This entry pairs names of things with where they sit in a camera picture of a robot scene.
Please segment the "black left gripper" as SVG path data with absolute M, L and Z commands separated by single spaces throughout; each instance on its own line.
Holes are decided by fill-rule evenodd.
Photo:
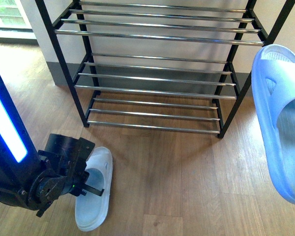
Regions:
M 41 217 L 60 196 L 71 194 L 75 197 L 86 195 L 86 191 L 102 196 L 98 190 L 86 184 L 89 173 L 86 162 L 95 143 L 84 138 L 50 134 L 44 150 L 39 150 L 42 171 L 34 179 L 27 203 Z

